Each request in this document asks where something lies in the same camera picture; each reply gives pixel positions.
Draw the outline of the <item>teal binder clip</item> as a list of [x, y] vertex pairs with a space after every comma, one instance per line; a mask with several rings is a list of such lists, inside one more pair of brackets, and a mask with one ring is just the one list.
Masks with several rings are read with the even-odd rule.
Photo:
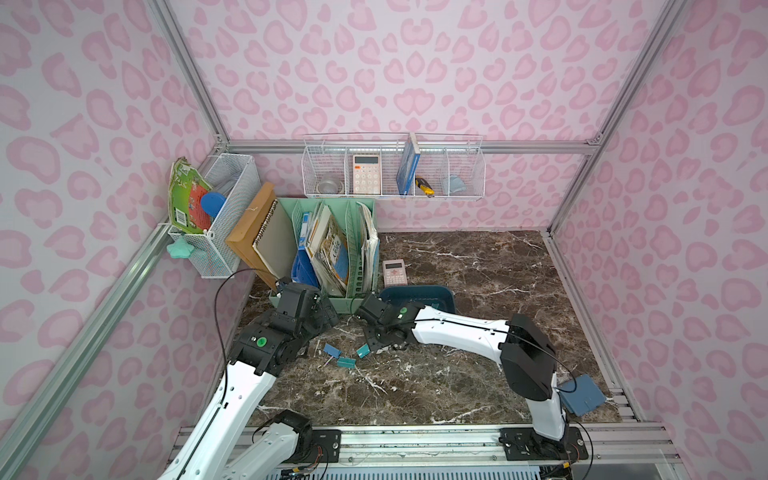
[[352, 358], [339, 357], [337, 359], [337, 365], [342, 368], [354, 369], [356, 367], [356, 360]]
[[371, 350], [368, 344], [362, 345], [360, 348], [356, 350], [356, 354], [360, 359], [365, 358], [370, 354]]

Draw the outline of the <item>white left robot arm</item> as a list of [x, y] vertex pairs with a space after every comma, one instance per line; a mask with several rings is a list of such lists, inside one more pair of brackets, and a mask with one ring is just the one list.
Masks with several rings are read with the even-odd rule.
[[323, 448], [312, 441], [311, 421], [283, 410], [253, 437], [235, 459], [230, 456], [253, 412], [310, 341], [339, 317], [319, 289], [285, 285], [278, 305], [251, 322], [232, 347], [222, 380], [189, 439], [160, 475], [162, 479], [264, 479], [294, 459], [320, 461]]

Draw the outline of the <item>dark teal storage box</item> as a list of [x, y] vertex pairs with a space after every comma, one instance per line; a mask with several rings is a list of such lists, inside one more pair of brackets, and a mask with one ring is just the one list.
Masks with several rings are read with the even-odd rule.
[[444, 312], [456, 312], [453, 292], [440, 285], [391, 286], [383, 289], [379, 298], [397, 307], [409, 302], [418, 302]]

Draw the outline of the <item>blue binder clip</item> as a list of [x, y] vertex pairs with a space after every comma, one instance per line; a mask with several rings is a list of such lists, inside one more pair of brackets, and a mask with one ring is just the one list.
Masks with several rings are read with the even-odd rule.
[[326, 363], [331, 361], [338, 361], [342, 356], [342, 352], [339, 349], [328, 343], [324, 345], [323, 352], [328, 356]]

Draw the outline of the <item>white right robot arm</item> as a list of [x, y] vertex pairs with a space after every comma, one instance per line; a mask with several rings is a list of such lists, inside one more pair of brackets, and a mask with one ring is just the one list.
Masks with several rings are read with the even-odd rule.
[[560, 367], [549, 337], [527, 316], [476, 319], [418, 302], [392, 305], [368, 295], [354, 312], [365, 322], [371, 351], [400, 344], [447, 346], [500, 366], [507, 384], [525, 399], [535, 434], [552, 442], [566, 437], [568, 421], [560, 399]]

